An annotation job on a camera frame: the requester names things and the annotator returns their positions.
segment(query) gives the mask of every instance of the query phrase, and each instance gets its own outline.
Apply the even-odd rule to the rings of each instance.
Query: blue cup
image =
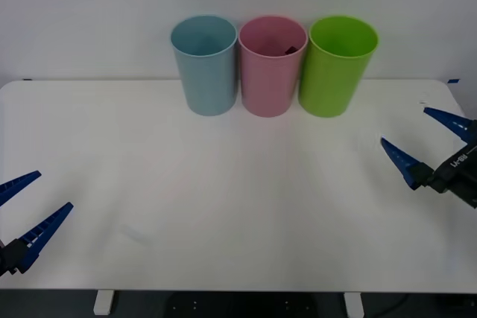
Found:
[[[236,102],[237,29],[202,15],[176,25],[171,42],[187,105],[199,115],[220,115]]]

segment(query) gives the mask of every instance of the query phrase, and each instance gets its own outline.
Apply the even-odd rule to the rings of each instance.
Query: cup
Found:
[[[309,36],[298,99],[313,115],[340,115],[378,46],[378,34],[362,20],[330,16],[317,20]]]
[[[281,115],[291,105],[308,36],[298,22],[261,16],[240,30],[241,94],[260,117]]]
[[[189,108],[220,115],[236,102],[237,30],[219,16],[186,19],[171,33],[171,43]]]

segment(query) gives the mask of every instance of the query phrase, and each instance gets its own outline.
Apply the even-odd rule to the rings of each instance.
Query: cup rim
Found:
[[[285,20],[288,20],[290,22],[293,22],[295,24],[297,24],[298,26],[300,26],[300,28],[303,30],[303,33],[305,34],[305,43],[302,45],[301,48],[299,48],[298,50],[296,50],[293,54],[285,54],[285,55],[281,55],[281,56],[267,56],[267,55],[262,55],[262,54],[259,54],[258,52],[255,52],[255,51],[252,51],[250,50],[247,46],[244,45],[244,43],[241,41],[241,37],[240,37],[240,33],[242,32],[242,30],[244,30],[245,26],[247,26],[249,23],[255,21],[255,20],[258,20],[258,19],[262,19],[262,18],[281,18],[281,19],[285,19]],[[243,48],[245,51],[255,55],[255,56],[258,56],[258,57],[262,57],[262,58],[265,58],[265,59],[271,59],[271,60],[280,60],[280,59],[283,59],[285,57],[292,57],[294,55],[298,55],[300,54],[301,52],[303,52],[303,50],[306,49],[306,46],[308,45],[308,41],[309,41],[309,35],[308,35],[308,32],[306,31],[305,27],[303,25],[301,25],[298,21],[292,19],[292,18],[289,18],[288,16],[283,16],[283,15],[261,15],[261,16],[256,16],[255,18],[252,18],[250,20],[248,20],[247,22],[245,22],[245,24],[243,24],[241,27],[240,27],[240,31],[238,32],[238,43],[240,44],[241,48]]]
[[[174,42],[172,41],[172,34],[174,33],[174,31],[177,29],[177,27],[181,24],[183,24],[184,22],[187,22],[188,20],[191,20],[191,19],[195,19],[195,18],[201,18],[201,17],[210,17],[210,18],[218,18],[220,20],[224,20],[226,22],[228,22],[230,25],[232,25],[232,28],[235,32],[235,37],[233,38],[233,41],[230,43],[230,45],[228,45],[224,50],[220,50],[219,52],[215,52],[213,54],[208,54],[208,55],[193,55],[193,54],[188,54],[182,50],[180,50],[179,48],[177,48],[176,45],[174,45]],[[219,54],[223,54],[225,51],[229,50],[230,48],[232,48],[236,43],[237,43],[237,39],[239,37],[239,33],[237,31],[237,27],[229,20],[229,19],[226,19],[222,16],[219,16],[219,15],[215,15],[215,14],[200,14],[200,15],[193,15],[193,16],[190,16],[188,18],[185,18],[183,20],[181,20],[180,22],[178,22],[173,28],[172,28],[172,31],[171,31],[171,34],[169,35],[169,41],[171,42],[171,45],[172,47],[174,48],[175,51],[177,52],[180,52],[181,54],[184,54],[186,56],[189,56],[189,57],[197,57],[197,58],[204,58],[204,57],[212,57],[212,56],[217,56]]]
[[[324,19],[330,19],[330,18],[352,19],[352,20],[356,20],[356,21],[368,26],[369,29],[374,33],[374,35],[376,35],[376,44],[374,45],[373,49],[371,51],[368,51],[366,54],[359,55],[359,56],[343,56],[343,55],[333,54],[332,52],[329,52],[329,51],[325,50],[324,48],[320,47],[312,38],[312,29],[320,21],[322,21]],[[376,31],[376,29],[372,25],[365,22],[364,20],[361,20],[360,18],[356,18],[354,16],[349,16],[349,15],[339,15],[338,14],[338,15],[329,15],[329,16],[324,16],[323,18],[319,18],[319,19],[317,19],[313,22],[312,26],[310,26],[308,35],[309,35],[310,43],[313,44],[314,47],[318,48],[320,51],[324,52],[325,54],[328,54],[329,56],[338,57],[338,58],[341,58],[341,59],[361,59],[362,57],[366,57],[366,56],[369,56],[370,54],[372,54],[374,51],[376,51],[376,49],[379,46],[379,34]]]

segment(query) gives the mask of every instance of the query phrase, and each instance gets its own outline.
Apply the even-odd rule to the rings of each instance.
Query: table surface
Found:
[[[460,113],[437,81],[363,80],[337,118],[201,117],[178,80],[14,82],[0,106],[1,178],[42,172],[3,241],[75,205],[1,288],[477,293],[476,213],[379,145],[433,168],[464,145],[423,113]]]

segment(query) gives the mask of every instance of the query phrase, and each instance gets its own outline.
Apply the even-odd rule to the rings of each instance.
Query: green cup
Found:
[[[378,46],[377,32],[350,16],[317,20],[309,31],[298,99],[320,117],[343,113]]]

